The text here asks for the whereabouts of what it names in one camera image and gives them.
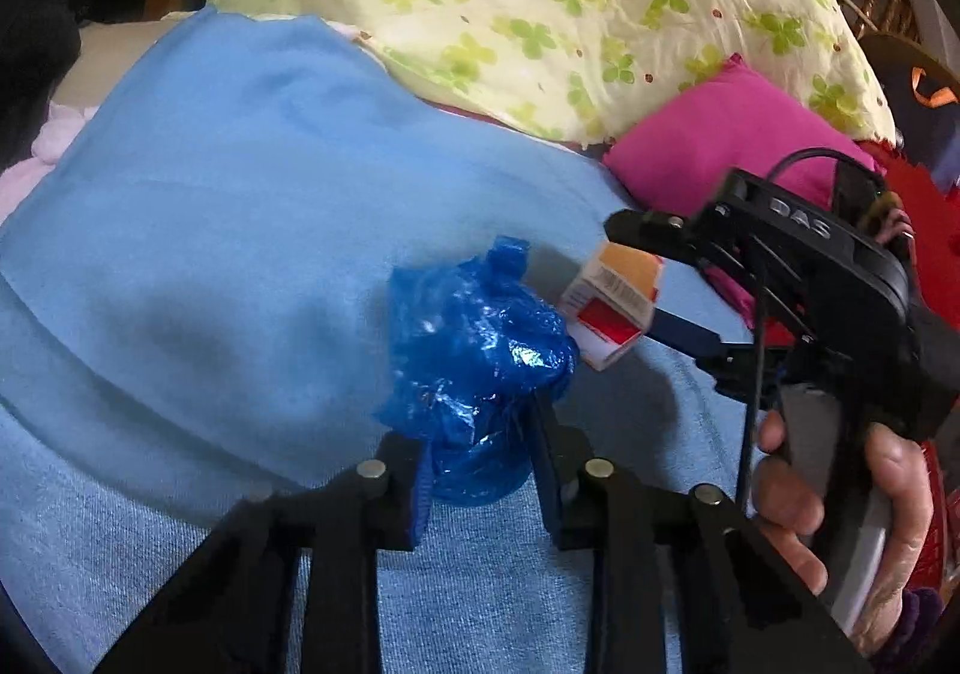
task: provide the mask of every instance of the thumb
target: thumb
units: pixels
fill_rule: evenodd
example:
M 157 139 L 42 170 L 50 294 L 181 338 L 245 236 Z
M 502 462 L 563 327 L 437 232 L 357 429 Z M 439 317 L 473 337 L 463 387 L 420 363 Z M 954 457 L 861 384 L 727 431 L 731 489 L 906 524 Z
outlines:
M 901 439 L 886 425 L 874 423 L 867 434 L 867 465 L 874 484 L 890 497 L 893 527 L 874 586 L 854 628 L 863 652 L 882 645 L 901 611 L 901 593 L 920 558 L 933 518 L 930 479 L 918 444 Z
M 920 550 L 933 518 L 930 478 L 923 450 L 901 439 L 886 425 L 874 423 L 867 434 L 867 465 L 880 490 L 893 505 L 893 530 L 887 540 L 877 582 L 896 575 L 904 589 L 920 558 Z

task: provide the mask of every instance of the small cardboard box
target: small cardboard box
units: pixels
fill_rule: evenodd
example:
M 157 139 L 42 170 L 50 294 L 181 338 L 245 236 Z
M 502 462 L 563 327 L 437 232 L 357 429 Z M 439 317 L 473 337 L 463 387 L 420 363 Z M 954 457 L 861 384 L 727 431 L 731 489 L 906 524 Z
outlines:
M 563 292 L 558 309 L 584 361 L 597 371 L 650 329 L 664 259 L 605 242 Z

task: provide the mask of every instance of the pink fabric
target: pink fabric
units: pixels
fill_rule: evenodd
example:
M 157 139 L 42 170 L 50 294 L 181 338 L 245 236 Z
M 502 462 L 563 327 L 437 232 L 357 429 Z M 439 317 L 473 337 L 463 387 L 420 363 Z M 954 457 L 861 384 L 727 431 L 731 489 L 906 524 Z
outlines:
M 604 164 L 643 206 L 690 216 L 709 201 L 731 168 L 765 176 L 786 155 L 813 146 L 874 167 L 870 155 L 851 139 L 734 54 L 715 77 L 637 123 L 611 147 Z M 777 183 L 826 208 L 835 170 L 833 160 L 805 160 L 788 168 Z M 726 273 L 712 270 L 706 276 L 753 327 L 752 296 Z
M 56 103 L 50 104 L 47 121 L 32 144 L 32 157 L 11 165 L 0 174 L 0 224 L 34 190 L 40 179 L 56 167 L 73 139 L 83 129 L 83 125 L 88 123 L 96 112 L 97 107 L 79 112 Z

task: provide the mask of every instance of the red cloth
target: red cloth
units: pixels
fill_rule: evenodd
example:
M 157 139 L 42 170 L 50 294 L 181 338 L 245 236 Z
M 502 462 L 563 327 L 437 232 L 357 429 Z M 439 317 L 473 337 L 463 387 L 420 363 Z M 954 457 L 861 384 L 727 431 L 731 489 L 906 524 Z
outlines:
M 960 329 L 960 203 L 947 201 L 923 165 L 914 167 L 877 144 L 860 145 L 887 169 L 887 184 L 904 201 L 916 235 L 923 300 L 947 324 Z

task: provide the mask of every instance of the pink pillow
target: pink pillow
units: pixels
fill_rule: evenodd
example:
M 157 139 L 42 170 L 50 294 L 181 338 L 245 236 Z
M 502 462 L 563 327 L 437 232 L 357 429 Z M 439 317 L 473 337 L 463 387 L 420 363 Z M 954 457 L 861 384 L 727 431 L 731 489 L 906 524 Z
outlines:
M 729 169 L 766 176 L 786 155 L 811 146 L 874 165 L 851 139 L 734 54 L 712 79 L 638 122 L 603 162 L 643 206 L 690 216 L 712 198 Z M 833 160 L 805 160 L 776 182 L 827 207 L 835 170 Z

